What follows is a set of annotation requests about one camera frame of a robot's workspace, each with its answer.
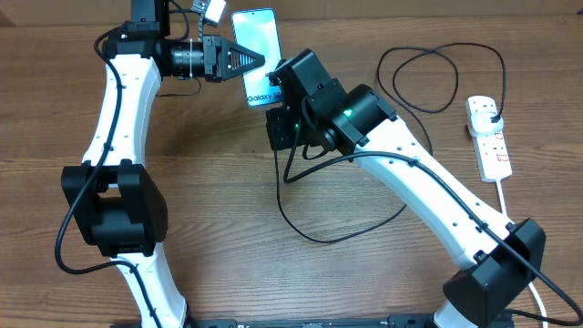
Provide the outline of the blue Galaxy smartphone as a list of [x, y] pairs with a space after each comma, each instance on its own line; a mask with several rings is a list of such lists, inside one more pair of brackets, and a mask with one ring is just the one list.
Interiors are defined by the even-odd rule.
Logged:
[[251, 51], [250, 56], [240, 56], [244, 64], [253, 66], [242, 75], [247, 105], [253, 108], [282, 102], [281, 88], [268, 77], [282, 60], [275, 11], [264, 7], [234, 12], [231, 24], [236, 43]]

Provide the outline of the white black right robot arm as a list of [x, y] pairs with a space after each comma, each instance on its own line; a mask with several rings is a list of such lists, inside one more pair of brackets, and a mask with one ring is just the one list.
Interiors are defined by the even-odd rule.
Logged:
[[435, 234], [458, 267], [443, 286], [433, 327], [491, 327], [535, 279], [546, 234], [513, 222], [469, 191], [415, 139], [371, 87], [346, 91], [310, 49], [266, 76], [283, 105], [268, 111], [274, 150], [301, 144], [339, 151], [388, 186]]

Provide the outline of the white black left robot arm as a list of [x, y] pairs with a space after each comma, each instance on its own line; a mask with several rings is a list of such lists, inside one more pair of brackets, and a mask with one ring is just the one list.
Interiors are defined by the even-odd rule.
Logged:
[[263, 66], [265, 58], [217, 35], [174, 38], [173, 1], [135, 1], [131, 17], [95, 41], [107, 70], [106, 91], [92, 141], [77, 166], [62, 171], [69, 206], [88, 245], [105, 267], [120, 270], [143, 327], [192, 327], [164, 252], [167, 203], [145, 167], [152, 105], [165, 77], [219, 83]]

